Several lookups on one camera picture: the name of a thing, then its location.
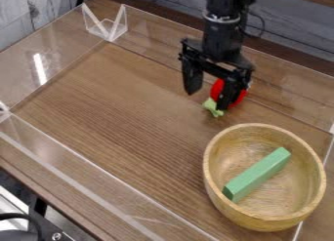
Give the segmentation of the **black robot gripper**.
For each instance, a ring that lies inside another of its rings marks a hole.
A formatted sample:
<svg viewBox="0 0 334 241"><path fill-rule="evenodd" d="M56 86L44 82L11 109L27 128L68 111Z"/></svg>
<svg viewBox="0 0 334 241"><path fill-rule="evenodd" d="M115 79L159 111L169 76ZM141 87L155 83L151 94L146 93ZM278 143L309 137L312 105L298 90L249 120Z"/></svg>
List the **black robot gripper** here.
<svg viewBox="0 0 334 241"><path fill-rule="evenodd" d="M227 108L227 103L251 81L254 65L243 56L241 50L210 53L199 40L185 38L182 41L179 61L182 63L183 84L189 95L202 88L203 73L223 79L226 82L225 99L218 102L219 109Z"/></svg>

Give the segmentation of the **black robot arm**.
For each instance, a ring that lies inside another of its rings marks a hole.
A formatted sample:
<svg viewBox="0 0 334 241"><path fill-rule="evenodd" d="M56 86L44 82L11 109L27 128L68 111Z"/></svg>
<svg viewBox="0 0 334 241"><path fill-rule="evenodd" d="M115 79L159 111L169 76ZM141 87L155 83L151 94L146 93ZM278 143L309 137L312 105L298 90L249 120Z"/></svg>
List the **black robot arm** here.
<svg viewBox="0 0 334 241"><path fill-rule="evenodd" d="M183 38L179 61L189 95L202 88L203 73L218 78L213 100L225 111L238 103L251 84L253 63L242 54L250 6L255 0L206 0L201 39Z"/></svg>

